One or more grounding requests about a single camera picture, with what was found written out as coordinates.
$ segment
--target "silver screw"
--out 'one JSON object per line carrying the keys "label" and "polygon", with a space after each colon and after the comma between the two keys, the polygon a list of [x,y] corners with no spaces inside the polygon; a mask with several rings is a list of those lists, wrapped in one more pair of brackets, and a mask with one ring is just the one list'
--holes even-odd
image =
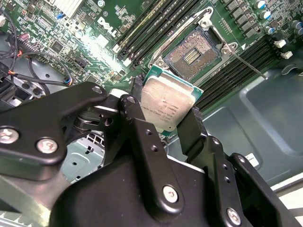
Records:
{"label": "silver screw", "polygon": [[162,67],[164,65],[164,61],[158,61],[158,66]]}
{"label": "silver screw", "polygon": [[99,88],[99,87],[97,87],[97,86],[96,86],[96,87],[93,87],[92,90],[93,90],[94,92],[98,93],[98,94],[102,94],[101,88]]}
{"label": "silver screw", "polygon": [[13,129],[0,129],[0,143],[10,144],[19,139],[19,133]]}
{"label": "silver screw", "polygon": [[238,158],[242,163],[245,163],[245,159],[242,156],[238,155]]}
{"label": "silver screw", "polygon": [[105,2],[103,0],[98,1],[98,6],[99,7],[104,7],[104,5],[105,5]]}
{"label": "silver screw", "polygon": [[58,149],[58,144],[51,139],[42,139],[38,141],[37,149],[42,153],[51,154]]}
{"label": "silver screw", "polygon": [[226,212],[232,223],[234,223],[237,226],[241,225],[240,216],[233,208],[228,208]]}
{"label": "silver screw", "polygon": [[163,194],[168,202],[175,203],[178,201],[178,193],[170,186],[164,186]]}

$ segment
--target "motherboard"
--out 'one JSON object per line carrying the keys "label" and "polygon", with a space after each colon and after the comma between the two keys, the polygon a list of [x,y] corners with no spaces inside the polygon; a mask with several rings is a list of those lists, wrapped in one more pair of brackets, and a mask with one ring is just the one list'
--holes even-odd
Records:
{"label": "motherboard", "polygon": [[[20,47],[56,56],[74,84],[129,91],[152,65],[204,90],[205,110],[301,42],[301,0],[2,0]],[[10,32],[0,19],[0,30]],[[51,58],[41,61],[64,73]]]}

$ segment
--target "black ram slot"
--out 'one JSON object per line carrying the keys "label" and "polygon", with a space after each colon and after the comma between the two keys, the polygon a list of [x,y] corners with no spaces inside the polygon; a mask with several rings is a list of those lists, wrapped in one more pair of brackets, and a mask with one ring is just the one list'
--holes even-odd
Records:
{"label": "black ram slot", "polygon": [[[252,65],[254,65],[255,67],[258,67],[262,64],[262,61],[266,58],[270,58],[270,54],[265,54],[265,56],[259,56],[259,59],[254,59],[251,62]],[[245,75],[246,73],[250,73],[251,69],[246,66],[245,64],[241,64],[241,66],[239,66],[237,68],[237,72],[235,73],[228,73],[225,74],[225,79],[220,81],[220,83],[214,83],[214,85],[212,87],[210,87],[209,89],[205,90],[205,93],[203,94],[203,97],[201,97],[201,99],[198,101],[204,101],[207,100],[209,96],[211,95],[215,95],[217,91],[220,92],[220,90],[228,87],[231,83],[233,83],[234,81],[237,80],[237,78],[241,77],[242,75]]]}
{"label": "black ram slot", "polygon": [[129,28],[116,42],[117,45],[119,45],[140,23],[141,21],[152,11],[152,9],[158,4],[160,0],[154,1],[149,5],[149,7],[145,10],[144,13],[142,13],[135,21],[135,23],[132,25],[131,28]]}
{"label": "black ram slot", "polygon": [[[263,38],[241,54],[241,57],[256,69],[262,70],[278,59],[279,54],[272,45],[272,41]],[[197,101],[196,106],[200,111],[206,110],[230,92],[241,88],[241,85],[255,74],[252,69],[240,60],[233,60],[200,87],[204,90],[204,93]]]}
{"label": "black ram slot", "polygon": [[[272,62],[272,60],[264,61],[260,66],[265,67],[268,64],[270,64],[271,62]],[[208,98],[204,102],[196,104],[196,106],[199,108],[200,111],[206,110],[207,108],[211,107],[213,104],[215,104],[216,102],[218,102],[219,100],[224,98],[226,95],[228,95],[231,91],[234,91],[235,89],[240,88],[241,84],[245,83],[249,78],[251,78],[254,75],[255,75],[255,72],[250,70],[250,72],[248,74],[245,74],[245,76],[238,79],[238,83],[229,87],[228,89],[220,91],[220,93],[217,93],[216,95]]]}
{"label": "black ram slot", "polygon": [[[256,55],[253,55],[251,58],[246,59],[246,61],[250,62],[252,66],[258,66],[258,59],[262,58],[263,55],[265,54],[270,54],[268,53],[270,50],[269,48],[265,48],[263,51],[258,52]],[[204,94],[203,94],[203,99],[205,99],[208,95],[208,93],[210,93],[212,91],[212,87],[216,87],[218,84],[222,84],[225,85],[230,78],[233,78],[234,76],[236,76],[238,73],[241,72],[241,70],[243,70],[244,68],[248,68],[246,65],[241,64],[241,61],[237,60],[237,66],[231,70],[227,70],[225,71],[222,75],[220,75],[219,77],[215,78],[213,83],[210,83],[208,86],[202,86],[202,89],[205,90]]]}
{"label": "black ram slot", "polygon": [[[260,68],[263,65],[264,59],[270,58],[270,54],[266,54],[265,56],[260,56],[260,59],[255,59],[255,61],[252,61],[252,65],[258,65],[258,68]],[[239,85],[238,81],[244,77],[246,78],[247,75],[254,75],[254,72],[251,71],[251,69],[244,65],[241,66],[241,69],[239,69],[239,72],[237,74],[233,74],[232,76],[229,76],[227,74],[226,78],[222,83],[219,85],[214,86],[212,89],[207,90],[207,94],[203,94],[203,97],[201,100],[198,101],[198,105],[201,104],[203,101],[208,101],[209,99],[213,99],[214,96],[217,96],[218,93],[222,93],[225,90],[230,90],[231,87]]]}
{"label": "black ram slot", "polygon": [[[261,48],[264,48],[268,46],[268,43],[266,42],[257,42],[256,44],[254,44],[252,47],[250,47],[248,50],[244,52],[243,54],[240,55],[241,58],[243,58],[246,61],[249,61],[249,57],[252,56],[253,54],[258,54],[258,51]],[[220,71],[217,74],[215,74],[213,77],[211,77],[209,80],[207,80],[202,86],[203,89],[207,90],[209,88],[209,86],[213,85],[214,83],[220,81],[222,79],[222,77],[224,75],[226,75],[227,73],[232,73],[231,71],[233,70],[237,70],[237,67],[240,66],[241,61],[232,61],[229,64],[229,67],[224,68],[224,71]]]}
{"label": "black ram slot", "polygon": [[185,5],[185,1],[187,0],[174,0],[172,4],[164,11],[162,16],[159,17],[159,19],[155,21],[151,27],[148,28],[145,34],[143,34],[145,37],[138,39],[138,42],[135,42],[133,46],[128,50],[128,52],[136,53],[140,48],[145,46],[145,44],[149,42],[149,39],[159,31],[164,23],[168,21],[168,18],[171,18],[171,16],[175,15],[178,9],[180,9],[182,5]]}
{"label": "black ram slot", "polygon": [[145,46],[140,51],[138,51],[138,53],[136,54],[137,57],[135,57],[135,59],[134,59],[133,66],[134,67],[138,66],[140,64],[140,62],[142,61],[142,59],[144,58],[144,56],[147,53],[149,53],[155,47],[155,45],[157,45],[159,43],[159,41],[163,37],[167,36],[171,32],[171,30],[174,28],[174,26],[179,24],[182,21],[182,19],[184,18],[184,16],[190,10],[192,10],[192,7],[194,5],[196,5],[198,2],[199,2],[199,0],[194,0],[194,1],[188,0],[187,2],[185,2],[186,6],[181,8],[182,10],[180,10],[179,15],[176,18],[173,18],[173,21],[170,21],[171,20],[171,18],[170,18],[168,20],[168,22],[162,27],[162,29],[160,29],[160,31],[154,37],[154,39],[150,39],[148,46]]}
{"label": "black ram slot", "polygon": [[127,42],[127,44],[123,47],[123,49],[119,52],[119,59],[123,59],[125,55],[128,53],[128,49],[134,44],[136,40],[138,40],[143,34],[145,34],[146,29],[152,25],[157,18],[161,16],[161,14],[165,11],[165,9],[173,2],[173,0],[168,0],[165,2],[160,9],[156,12],[154,16],[150,20],[147,21],[140,29],[136,32],[136,34],[131,37],[131,39]]}

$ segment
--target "ram slot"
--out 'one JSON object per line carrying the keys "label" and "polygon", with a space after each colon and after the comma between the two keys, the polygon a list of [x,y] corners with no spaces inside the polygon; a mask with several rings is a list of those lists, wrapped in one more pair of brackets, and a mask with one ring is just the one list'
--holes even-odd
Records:
{"label": "ram slot", "polygon": [[[262,38],[246,50],[241,57],[258,70],[277,60],[279,55],[276,48],[266,38]],[[238,59],[233,60],[221,71],[206,81],[201,89],[203,96],[196,102],[196,106],[204,111],[211,107],[230,92],[240,89],[242,84],[256,73]]]}
{"label": "ram slot", "polygon": [[149,27],[144,34],[140,36],[139,39],[134,42],[134,44],[128,49],[128,53],[138,51],[150,37],[155,35],[157,31],[161,28],[164,22],[168,20],[172,15],[174,15],[178,9],[184,4],[186,0],[174,0],[163,12],[161,17],[159,17],[152,25]]}
{"label": "ram slot", "polygon": [[173,0],[162,0],[160,1],[155,9],[149,13],[149,15],[144,19],[144,24],[142,24],[141,27],[137,27],[137,30],[134,30],[130,37],[123,40],[123,42],[119,45],[122,50],[118,54],[118,59],[121,60],[124,58],[124,56],[127,54],[127,50],[129,47],[142,35],[145,33],[145,30],[148,29],[150,25],[154,23],[154,21],[157,20],[157,18],[162,14],[162,12],[167,8],[167,6],[172,2]]}
{"label": "ram slot", "polygon": [[187,0],[183,6],[168,19],[164,26],[158,30],[157,34],[149,39],[147,44],[141,47],[141,49],[136,53],[133,53],[132,59],[134,63],[132,69],[141,63],[145,55],[149,53],[163,37],[168,36],[173,28],[183,20],[184,16],[191,11],[192,7],[195,6],[199,1],[200,0]]}
{"label": "ram slot", "polygon": [[147,17],[149,15],[149,13],[151,13],[155,7],[157,6],[157,4],[159,2],[161,2],[162,0],[158,0],[158,1],[153,1],[148,8],[145,10],[144,13],[142,13],[135,21],[135,23],[132,25],[131,28],[127,29],[127,31],[118,39],[118,41],[116,42],[117,45],[120,45],[124,40],[129,39],[130,34],[132,32],[135,32],[137,29],[140,28],[140,26],[142,26],[142,22],[146,22],[148,21]]}

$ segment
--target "green circuit board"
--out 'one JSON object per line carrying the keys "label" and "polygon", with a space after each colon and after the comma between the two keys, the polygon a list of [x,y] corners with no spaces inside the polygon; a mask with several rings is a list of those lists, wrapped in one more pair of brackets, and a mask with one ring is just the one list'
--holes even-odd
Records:
{"label": "green circuit board", "polygon": [[[227,7],[232,1],[236,2],[237,8],[240,8],[249,18],[254,29],[253,35],[245,36],[245,32],[232,17],[233,10]],[[194,13],[206,7],[213,7],[212,23],[228,43],[238,44],[237,54],[262,38],[267,26],[274,28],[275,32],[283,32],[289,42],[296,41],[298,35],[294,33],[291,22],[295,19],[301,20],[303,15],[301,0],[266,0],[267,6],[264,9],[255,9],[255,0],[232,1],[228,1],[228,4],[220,0],[197,1],[184,16],[183,22]],[[163,36],[135,69],[131,70],[130,66],[125,66],[123,61],[117,58],[117,53],[113,51],[114,46],[155,2],[157,1],[105,0],[104,6],[99,7],[98,0],[83,0],[72,17],[58,17],[62,15],[61,10],[55,4],[50,4],[45,0],[2,0],[0,7],[12,16],[20,35],[30,35],[23,45],[31,50],[51,53],[58,57],[68,66],[75,78],[75,83],[90,80],[100,84],[106,90],[119,88],[128,91],[136,75],[149,71],[148,62],[153,51],[177,29],[177,26],[172,27],[169,35]],[[260,19],[259,15],[264,10],[271,12],[269,19]],[[4,32],[9,31],[8,23],[0,29]],[[189,32],[182,33],[166,53]],[[44,61],[63,72],[63,69],[51,59],[46,58]],[[189,82],[197,81],[212,66],[205,67]]]}

